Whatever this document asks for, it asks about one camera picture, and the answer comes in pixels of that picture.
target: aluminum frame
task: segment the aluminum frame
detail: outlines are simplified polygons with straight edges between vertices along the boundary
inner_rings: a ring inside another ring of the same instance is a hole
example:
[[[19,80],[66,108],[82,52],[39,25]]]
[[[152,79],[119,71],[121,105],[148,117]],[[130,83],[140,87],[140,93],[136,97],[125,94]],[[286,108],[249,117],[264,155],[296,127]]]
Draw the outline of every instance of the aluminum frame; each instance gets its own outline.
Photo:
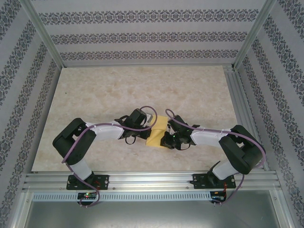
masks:
[[[242,48],[237,54],[237,57],[233,63],[234,69],[238,69],[242,62],[244,57],[246,56],[246,53],[250,49],[251,44],[255,40],[259,30],[263,26],[263,23],[265,22],[268,14],[270,13],[271,9],[275,5],[276,0],[266,0],[264,5],[262,6],[255,22],[253,23],[253,26],[251,27],[250,31],[248,32],[248,35],[245,38],[245,41],[242,45]]]
[[[59,51],[57,50],[51,36],[49,35],[47,29],[43,25],[43,22],[36,12],[33,4],[31,3],[31,0],[20,0],[20,4],[22,5],[23,9],[26,11],[28,17],[30,18],[31,22],[35,26],[35,29],[37,30],[38,34],[40,35],[42,41],[48,48],[48,51],[50,52],[51,56],[53,57],[54,61],[56,62],[57,66],[60,68],[65,68],[66,65],[63,61],[63,59],[60,56]]]
[[[244,91],[240,84],[237,72],[231,67],[224,67],[231,100],[237,116],[237,122],[244,125],[251,134],[257,139],[251,113],[249,111]],[[95,172],[96,174],[109,175],[108,190],[103,192],[111,193],[197,193],[189,183],[194,173],[206,173],[206,171],[175,171],[175,172]],[[54,193],[63,192],[85,192],[66,190],[67,177],[70,172],[35,172],[26,175],[21,197],[18,201],[16,213],[13,217],[11,228],[23,228],[26,224],[30,205],[35,193]],[[242,175],[235,175],[236,185],[239,184]],[[205,189],[203,191],[218,191],[222,189]],[[281,228],[294,228],[290,211],[288,209],[279,178],[276,171],[269,171],[268,165],[263,168],[253,169],[250,174],[245,176],[242,187],[239,190],[268,190],[275,208],[276,216]]]

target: yellow sponge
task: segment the yellow sponge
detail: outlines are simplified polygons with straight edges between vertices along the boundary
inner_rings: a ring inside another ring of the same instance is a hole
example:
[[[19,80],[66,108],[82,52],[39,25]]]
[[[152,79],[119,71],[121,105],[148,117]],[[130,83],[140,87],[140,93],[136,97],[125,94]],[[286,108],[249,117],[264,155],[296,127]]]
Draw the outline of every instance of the yellow sponge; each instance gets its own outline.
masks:
[[[157,116],[157,122],[151,129],[151,135],[149,138],[147,138],[146,145],[147,146],[155,146],[160,148],[166,148],[164,146],[161,146],[161,139],[165,135],[166,129],[168,124],[168,118],[166,116]]]

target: marble floor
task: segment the marble floor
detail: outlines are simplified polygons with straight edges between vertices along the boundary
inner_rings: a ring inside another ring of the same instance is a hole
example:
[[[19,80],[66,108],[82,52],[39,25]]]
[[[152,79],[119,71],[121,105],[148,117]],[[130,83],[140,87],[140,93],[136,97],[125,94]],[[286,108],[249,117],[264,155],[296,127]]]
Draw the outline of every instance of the marble floor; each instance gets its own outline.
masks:
[[[73,119],[105,123],[144,105],[163,116],[170,108],[189,125],[225,129],[237,124],[221,66],[64,68],[32,170],[68,170],[52,141]],[[138,138],[133,145],[93,142],[85,159],[94,171],[197,171],[208,170],[225,154],[211,146],[150,147]]]

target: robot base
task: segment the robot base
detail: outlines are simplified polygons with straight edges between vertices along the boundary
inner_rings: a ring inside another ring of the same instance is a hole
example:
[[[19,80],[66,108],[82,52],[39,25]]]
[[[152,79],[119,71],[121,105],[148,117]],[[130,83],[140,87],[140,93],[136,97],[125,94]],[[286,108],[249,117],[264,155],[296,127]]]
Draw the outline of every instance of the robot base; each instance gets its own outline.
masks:
[[[108,190],[109,175],[94,175],[94,178],[90,180],[89,184],[98,190]],[[86,186],[80,182],[74,175],[69,175],[66,184],[67,190],[92,190],[92,188]]]
[[[223,189],[226,184],[227,189],[235,189],[236,188],[236,182],[234,179],[234,176],[228,176],[224,180],[218,180],[215,183],[215,186],[211,184],[211,182],[208,180],[208,174],[207,173],[200,173],[200,174],[193,174],[193,180],[190,181],[190,184],[194,185],[194,189]]]

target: patterned wallpaper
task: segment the patterned wallpaper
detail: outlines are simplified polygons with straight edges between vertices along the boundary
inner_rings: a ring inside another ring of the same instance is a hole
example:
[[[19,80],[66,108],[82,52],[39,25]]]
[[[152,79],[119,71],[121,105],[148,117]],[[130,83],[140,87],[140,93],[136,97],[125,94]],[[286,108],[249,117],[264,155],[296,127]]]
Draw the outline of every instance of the patterned wallpaper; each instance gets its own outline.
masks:
[[[67,66],[231,64],[264,0],[33,0]]]
[[[0,228],[31,171],[59,69],[17,0],[0,3]]]
[[[278,0],[239,69],[271,169],[304,227],[304,6]]]

